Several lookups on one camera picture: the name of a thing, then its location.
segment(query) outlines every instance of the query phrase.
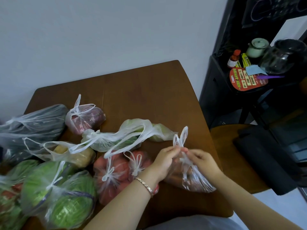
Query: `gold bracelet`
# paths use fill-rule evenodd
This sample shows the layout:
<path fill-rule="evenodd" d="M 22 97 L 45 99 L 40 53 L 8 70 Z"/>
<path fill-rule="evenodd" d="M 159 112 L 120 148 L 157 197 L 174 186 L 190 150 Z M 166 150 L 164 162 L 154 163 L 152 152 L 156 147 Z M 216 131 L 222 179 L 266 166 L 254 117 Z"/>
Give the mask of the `gold bracelet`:
<path fill-rule="evenodd" d="M 138 180 L 140 183 L 142 183 L 145 186 L 145 188 L 148 189 L 150 196 L 153 197 L 154 194 L 153 194 L 152 189 L 148 185 L 146 185 L 146 183 L 142 179 L 138 177 L 135 177 L 135 179 Z"/>

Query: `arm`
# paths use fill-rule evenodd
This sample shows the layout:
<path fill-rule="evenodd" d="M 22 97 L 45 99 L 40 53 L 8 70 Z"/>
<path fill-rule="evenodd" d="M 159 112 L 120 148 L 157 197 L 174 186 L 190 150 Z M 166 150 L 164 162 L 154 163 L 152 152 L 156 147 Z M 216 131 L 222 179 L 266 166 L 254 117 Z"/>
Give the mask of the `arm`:
<path fill-rule="evenodd" d="M 301 228 L 256 199 L 222 173 L 212 156 L 202 150 L 190 150 L 190 160 L 232 205 L 232 208 L 250 230 Z"/>
<path fill-rule="evenodd" d="M 180 147 L 168 147 L 160 151 L 154 163 L 138 176 L 152 190 L 162 181 L 173 157 Z M 143 211 L 150 200 L 150 193 L 139 181 L 134 180 L 108 205 L 106 205 L 84 228 L 84 230 L 132 230 L 136 229 Z"/>

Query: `purple handle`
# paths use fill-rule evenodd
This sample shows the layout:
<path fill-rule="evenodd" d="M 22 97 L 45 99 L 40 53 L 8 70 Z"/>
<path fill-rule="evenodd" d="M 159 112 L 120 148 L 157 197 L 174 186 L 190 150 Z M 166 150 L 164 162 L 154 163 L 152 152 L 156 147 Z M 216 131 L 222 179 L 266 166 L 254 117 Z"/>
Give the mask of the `purple handle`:
<path fill-rule="evenodd" d="M 257 79 L 284 78 L 285 76 L 258 75 Z"/>

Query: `bottle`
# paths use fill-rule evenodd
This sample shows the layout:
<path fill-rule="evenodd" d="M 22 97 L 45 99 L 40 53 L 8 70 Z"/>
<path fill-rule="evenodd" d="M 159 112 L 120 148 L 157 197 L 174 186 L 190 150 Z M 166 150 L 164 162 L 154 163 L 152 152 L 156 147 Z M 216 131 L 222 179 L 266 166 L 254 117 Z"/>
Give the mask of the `bottle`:
<path fill-rule="evenodd" d="M 239 61 L 240 59 L 240 53 L 241 53 L 241 50 L 235 50 L 233 55 L 229 58 L 229 61 L 227 63 L 227 67 L 228 68 L 234 68 L 237 64 L 237 62 Z"/>

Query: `chair seat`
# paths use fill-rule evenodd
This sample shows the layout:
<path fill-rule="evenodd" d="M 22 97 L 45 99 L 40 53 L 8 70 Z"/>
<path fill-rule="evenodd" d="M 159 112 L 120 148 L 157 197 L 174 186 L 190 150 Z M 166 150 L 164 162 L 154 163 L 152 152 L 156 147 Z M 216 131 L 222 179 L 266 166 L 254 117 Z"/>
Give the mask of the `chair seat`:
<path fill-rule="evenodd" d="M 220 158 L 224 174 L 249 193 L 259 193 L 270 189 L 259 177 L 232 143 L 238 138 L 238 130 L 250 124 L 222 125 L 210 130 L 214 146 Z"/>

